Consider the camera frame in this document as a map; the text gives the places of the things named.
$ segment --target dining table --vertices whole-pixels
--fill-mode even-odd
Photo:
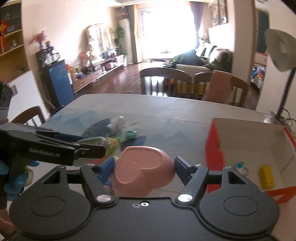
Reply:
[[[182,157],[189,164],[206,164],[205,143],[213,118],[228,118],[263,122],[265,114],[235,106],[162,96],[130,94],[83,95],[52,116],[42,127],[58,132],[96,137],[102,126],[115,117],[123,116],[128,130],[137,132],[137,139],[130,145],[155,147],[174,160]],[[113,155],[119,156],[126,148],[124,142]],[[72,167],[79,169],[88,160],[77,160]],[[34,171],[33,183],[56,165],[41,162]],[[149,196],[176,198],[184,188],[176,176],[165,187],[153,190]],[[280,241],[296,240],[296,198],[280,205],[280,218],[273,231]]]

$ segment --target pink heart-shaped bowl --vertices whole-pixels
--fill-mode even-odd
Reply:
[[[157,148],[127,147],[113,171],[112,183],[117,196],[145,197],[153,189],[169,184],[175,176],[174,162]]]

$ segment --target red box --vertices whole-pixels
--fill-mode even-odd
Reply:
[[[296,195],[296,144],[283,126],[232,119],[213,119],[206,143],[206,163],[209,170],[221,171],[243,161],[249,178],[258,187],[259,169],[272,168],[275,187],[267,190],[277,202],[289,201]],[[208,192],[220,188],[208,185]]]

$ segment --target pink towel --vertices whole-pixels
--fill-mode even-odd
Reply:
[[[215,70],[202,98],[204,101],[229,104],[232,74]]]

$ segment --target blue glove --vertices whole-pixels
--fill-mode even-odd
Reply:
[[[31,161],[28,166],[37,167],[39,165],[39,161]],[[8,166],[0,161],[0,175],[7,175],[9,173]],[[7,192],[8,201],[13,201],[20,193],[23,192],[24,186],[27,183],[28,174],[23,173],[18,175],[15,180],[9,180],[9,183],[4,185],[4,191]]]

